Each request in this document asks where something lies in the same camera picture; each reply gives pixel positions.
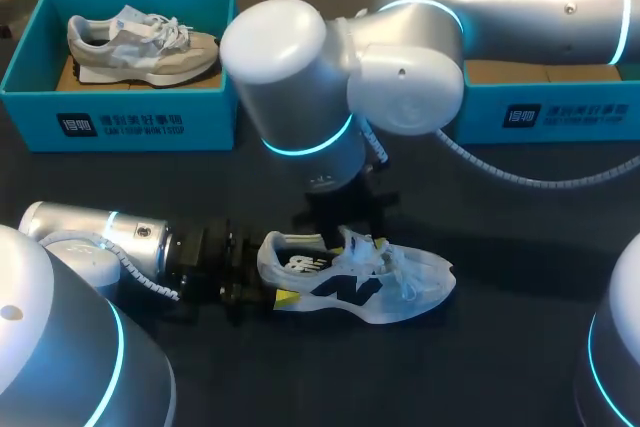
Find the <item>box logo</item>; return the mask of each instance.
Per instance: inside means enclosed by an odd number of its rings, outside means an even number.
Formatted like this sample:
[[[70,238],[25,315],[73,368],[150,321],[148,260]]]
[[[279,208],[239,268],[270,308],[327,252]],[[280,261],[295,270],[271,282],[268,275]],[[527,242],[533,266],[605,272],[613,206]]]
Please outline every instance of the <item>box logo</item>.
[[[538,120],[540,104],[513,104],[507,109],[502,127],[505,129],[533,127]]]
[[[58,122],[67,137],[97,137],[89,114],[58,114]]]

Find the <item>shoe box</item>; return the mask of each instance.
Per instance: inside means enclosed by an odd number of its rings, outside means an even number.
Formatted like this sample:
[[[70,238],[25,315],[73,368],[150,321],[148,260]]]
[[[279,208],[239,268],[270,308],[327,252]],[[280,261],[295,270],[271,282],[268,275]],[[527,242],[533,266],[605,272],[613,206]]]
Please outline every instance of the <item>shoe box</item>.
[[[224,68],[176,88],[82,85],[67,46],[73,15],[109,19],[125,5],[221,38],[236,0],[39,0],[0,84],[33,152],[231,150],[237,95]]]
[[[640,139],[640,66],[465,63],[461,144]]]

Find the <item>white sneaker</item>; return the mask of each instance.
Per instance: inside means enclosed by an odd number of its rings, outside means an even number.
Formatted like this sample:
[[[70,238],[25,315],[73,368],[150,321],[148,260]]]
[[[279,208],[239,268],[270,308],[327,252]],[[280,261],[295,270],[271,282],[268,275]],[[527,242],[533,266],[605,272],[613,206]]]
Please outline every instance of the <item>white sneaker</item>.
[[[328,251],[320,235],[271,232],[258,252],[258,271],[272,287],[300,296],[281,310],[348,310],[370,324],[415,317],[439,305],[456,279],[442,257],[343,227],[345,248]]]
[[[67,40],[83,83],[141,80],[168,87],[197,77],[218,58],[212,35],[128,5],[113,19],[71,17]]]

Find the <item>beige sneaker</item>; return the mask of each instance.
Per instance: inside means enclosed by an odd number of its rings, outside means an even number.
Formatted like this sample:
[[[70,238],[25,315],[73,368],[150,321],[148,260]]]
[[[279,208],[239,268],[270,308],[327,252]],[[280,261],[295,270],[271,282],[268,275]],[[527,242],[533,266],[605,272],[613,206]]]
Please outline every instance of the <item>beige sneaker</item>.
[[[129,6],[109,20],[71,17],[67,40],[78,80],[88,84],[141,80],[168,87],[189,82],[218,59],[212,35]]]

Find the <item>n logo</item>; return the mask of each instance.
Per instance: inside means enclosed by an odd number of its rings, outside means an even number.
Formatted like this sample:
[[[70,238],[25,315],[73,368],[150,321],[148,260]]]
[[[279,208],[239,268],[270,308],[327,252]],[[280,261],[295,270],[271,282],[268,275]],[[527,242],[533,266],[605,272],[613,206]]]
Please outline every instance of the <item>n logo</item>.
[[[294,255],[289,259],[285,268],[296,272],[313,273],[327,268],[327,261],[324,259],[313,259],[304,255]]]
[[[353,275],[336,275],[313,289],[311,293],[319,297],[337,294],[338,300],[362,307],[382,288],[382,282],[376,278],[367,280],[359,289],[357,282],[358,278]]]

